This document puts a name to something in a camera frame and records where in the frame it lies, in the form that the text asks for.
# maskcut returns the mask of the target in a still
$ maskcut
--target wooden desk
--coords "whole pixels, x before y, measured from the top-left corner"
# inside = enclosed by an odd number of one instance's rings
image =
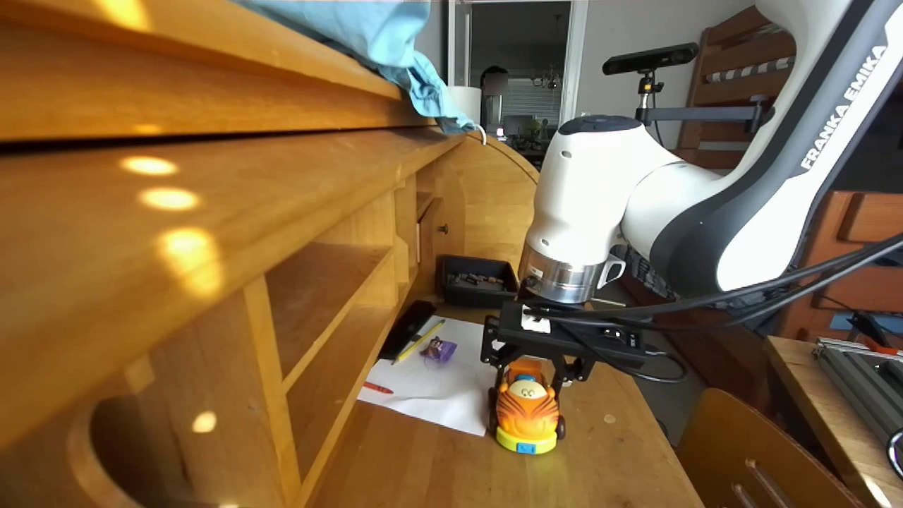
[[[356,402],[314,505],[702,505],[630,376],[599,364],[562,408],[560,448],[519,457]]]
[[[812,342],[771,338],[768,359],[840,479],[869,505],[903,505],[903,479],[891,474],[874,433],[815,364]]]

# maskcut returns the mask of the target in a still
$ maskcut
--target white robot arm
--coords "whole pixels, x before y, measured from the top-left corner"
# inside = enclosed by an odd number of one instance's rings
[[[744,157],[713,175],[637,120],[581,116],[541,164],[519,280],[581,304],[619,242],[681,292],[721,292],[787,271],[818,196],[901,79],[901,0],[757,0],[797,40],[797,64]]]

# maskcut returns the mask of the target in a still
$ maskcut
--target white paper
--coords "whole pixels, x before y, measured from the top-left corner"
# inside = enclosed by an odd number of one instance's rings
[[[457,343],[445,364],[424,354],[410,354],[400,364],[380,359],[368,383],[392,391],[361,386],[359,401],[465,433],[485,433],[485,391],[493,386],[496,370],[481,362],[483,323],[445,318],[437,335]]]

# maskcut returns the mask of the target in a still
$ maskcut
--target blue cloth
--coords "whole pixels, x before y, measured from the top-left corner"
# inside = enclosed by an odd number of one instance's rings
[[[414,47],[430,0],[237,0],[294,31],[342,47],[386,82],[406,89],[424,117],[444,133],[476,127],[452,98],[435,64]]]

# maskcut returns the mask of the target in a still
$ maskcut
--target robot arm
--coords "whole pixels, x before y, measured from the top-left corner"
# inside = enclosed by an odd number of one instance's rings
[[[584,116],[555,133],[519,277],[581,304],[630,242],[681,292],[777,280],[821,195],[901,79],[901,0],[757,0],[797,40],[771,120],[728,175],[687,164],[633,117]]]

